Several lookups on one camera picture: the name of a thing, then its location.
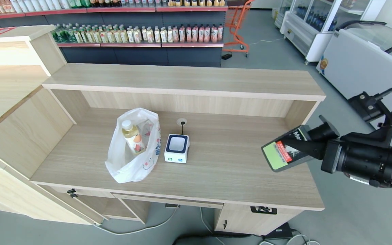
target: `plastic bag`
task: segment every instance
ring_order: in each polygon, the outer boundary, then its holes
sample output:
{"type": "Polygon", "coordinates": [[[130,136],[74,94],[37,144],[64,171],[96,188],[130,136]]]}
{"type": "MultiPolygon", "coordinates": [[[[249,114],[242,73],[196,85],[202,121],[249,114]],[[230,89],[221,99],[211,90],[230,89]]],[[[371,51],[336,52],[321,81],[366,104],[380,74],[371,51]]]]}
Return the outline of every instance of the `plastic bag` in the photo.
{"type": "Polygon", "coordinates": [[[130,110],[117,118],[105,165],[118,183],[143,180],[157,163],[160,146],[158,114],[143,108],[130,110]],[[146,150],[137,156],[132,154],[122,133],[122,122],[125,120],[131,120],[137,125],[145,143],[146,150]]]}

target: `drawer handle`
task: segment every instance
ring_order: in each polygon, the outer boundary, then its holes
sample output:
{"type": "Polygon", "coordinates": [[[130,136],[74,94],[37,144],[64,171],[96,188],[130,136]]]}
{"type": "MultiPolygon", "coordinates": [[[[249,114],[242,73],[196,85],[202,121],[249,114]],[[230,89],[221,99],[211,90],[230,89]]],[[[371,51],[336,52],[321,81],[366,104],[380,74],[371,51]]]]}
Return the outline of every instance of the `drawer handle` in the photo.
{"type": "Polygon", "coordinates": [[[263,206],[251,206],[250,210],[252,211],[252,213],[257,214],[277,214],[277,209],[263,206]]]}

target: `shopping cart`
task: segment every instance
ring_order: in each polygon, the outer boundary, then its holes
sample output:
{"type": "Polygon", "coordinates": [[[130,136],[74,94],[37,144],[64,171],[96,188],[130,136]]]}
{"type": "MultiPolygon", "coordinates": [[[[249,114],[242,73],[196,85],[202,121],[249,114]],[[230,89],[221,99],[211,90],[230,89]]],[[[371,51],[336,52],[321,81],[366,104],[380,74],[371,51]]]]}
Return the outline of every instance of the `shopping cart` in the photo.
{"type": "Polygon", "coordinates": [[[247,12],[250,10],[250,5],[255,0],[247,0],[242,6],[229,6],[226,13],[225,26],[229,28],[230,34],[233,36],[234,41],[224,43],[224,47],[240,45],[240,49],[223,49],[225,52],[246,52],[246,57],[249,57],[249,45],[243,40],[243,37],[238,34],[241,29],[247,12]]]}

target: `floor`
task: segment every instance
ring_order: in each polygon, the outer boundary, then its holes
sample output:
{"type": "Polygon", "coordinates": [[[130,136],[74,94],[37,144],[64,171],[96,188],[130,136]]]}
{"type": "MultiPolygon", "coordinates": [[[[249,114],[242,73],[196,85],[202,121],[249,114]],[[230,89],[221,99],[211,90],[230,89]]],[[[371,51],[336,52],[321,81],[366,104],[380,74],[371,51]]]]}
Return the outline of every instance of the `floor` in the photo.
{"type": "MultiPolygon", "coordinates": [[[[309,120],[311,127],[320,124],[318,115],[323,114],[341,134],[370,132],[371,129],[348,107],[345,99],[317,73],[316,64],[306,66],[303,55],[290,42],[282,40],[283,36],[275,28],[270,11],[252,10],[241,34],[247,43],[252,44],[249,58],[243,53],[234,53],[231,59],[222,61],[223,67],[307,70],[327,95],[309,120]]],[[[308,165],[326,209],[322,212],[303,212],[289,222],[291,227],[322,245],[392,244],[392,190],[366,186],[347,179],[341,173],[322,172],[317,160],[310,161],[308,165]]],[[[203,211],[205,220],[213,226],[213,211],[203,211]]],[[[155,203],[147,225],[156,225],[171,213],[172,210],[165,210],[163,205],[155,203]]],[[[111,220],[104,226],[118,232],[143,227],[124,220],[111,220]]],[[[34,220],[0,211],[0,245],[171,245],[181,234],[198,232],[206,233],[206,229],[201,222],[199,208],[195,207],[181,207],[166,225],[127,236],[115,236],[92,226],[34,220]]],[[[257,245],[260,240],[258,237],[223,239],[227,245],[257,245]]],[[[204,242],[220,244],[216,239],[205,239],[204,242]]],[[[285,245],[286,241],[273,243],[285,245]]],[[[297,239],[289,245],[302,244],[303,240],[297,239]]]]}

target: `bottle cap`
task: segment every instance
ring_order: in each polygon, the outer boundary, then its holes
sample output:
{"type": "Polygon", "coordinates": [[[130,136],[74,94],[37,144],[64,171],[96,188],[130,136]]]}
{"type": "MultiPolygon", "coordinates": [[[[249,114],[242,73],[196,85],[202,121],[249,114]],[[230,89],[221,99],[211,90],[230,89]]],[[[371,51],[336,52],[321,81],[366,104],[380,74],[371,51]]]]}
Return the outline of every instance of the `bottle cap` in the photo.
{"type": "Polygon", "coordinates": [[[132,122],[130,120],[125,120],[122,122],[122,127],[124,130],[131,130],[132,129],[132,122]]]}

